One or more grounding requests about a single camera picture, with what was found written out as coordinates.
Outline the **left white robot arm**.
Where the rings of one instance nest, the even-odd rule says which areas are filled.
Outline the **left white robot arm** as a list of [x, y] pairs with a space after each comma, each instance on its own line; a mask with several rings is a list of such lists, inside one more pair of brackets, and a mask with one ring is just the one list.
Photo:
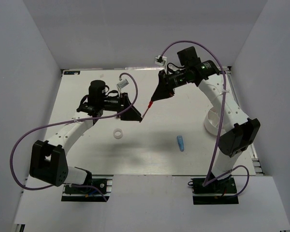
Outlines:
[[142, 121], [141, 113], [132, 106], [127, 93], [115, 90], [114, 96], [108, 96], [107, 88], [102, 80], [92, 81], [88, 94], [82, 98], [76, 110], [73, 122], [66, 124], [46, 141], [38, 140], [34, 143], [30, 176], [56, 187], [62, 184], [75, 184], [82, 193], [92, 189], [89, 171], [68, 166], [66, 156], [71, 147], [97, 123], [104, 111], [118, 113], [123, 121]]

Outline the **blue correction tape dispenser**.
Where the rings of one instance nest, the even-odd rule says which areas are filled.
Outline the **blue correction tape dispenser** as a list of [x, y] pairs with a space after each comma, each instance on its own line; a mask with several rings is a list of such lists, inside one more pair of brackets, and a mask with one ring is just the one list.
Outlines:
[[185, 147], [184, 147], [184, 140], [181, 135], [177, 136], [177, 143], [178, 143], [179, 150], [183, 152], [185, 150]]

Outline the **red ballpoint pen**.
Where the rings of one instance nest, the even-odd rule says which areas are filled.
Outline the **red ballpoint pen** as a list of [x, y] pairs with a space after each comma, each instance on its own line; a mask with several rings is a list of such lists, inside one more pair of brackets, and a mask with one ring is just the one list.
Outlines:
[[152, 104], [153, 104], [153, 102], [150, 101], [149, 104], [148, 104], [148, 106], [147, 106], [147, 109], [145, 110], [145, 112], [142, 115], [142, 119], [144, 119], [145, 115], [147, 114], [148, 110], [151, 108]]

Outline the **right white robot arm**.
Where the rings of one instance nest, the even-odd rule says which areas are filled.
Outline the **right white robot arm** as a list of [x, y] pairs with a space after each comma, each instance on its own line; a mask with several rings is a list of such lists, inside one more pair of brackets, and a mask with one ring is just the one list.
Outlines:
[[226, 78], [221, 77], [219, 69], [211, 60], [201, 61], [195, 48], [188, 47], [177, 53], [182, 69], [168, 74], [159, 71], [159, 82], [151, 101], [172, 97], [174, 90], [186, 84], [194, 83], [211, 102], [219, 116], [214, 154], [210, 163], [209, 176], [205, 184], [219, 193], [226, 187], [225, 178], [229, 177], [239, 156], [254, 141], [261, 126], [258, 119], [251, 119], [239, 107], [232, 93], [226, 89]]

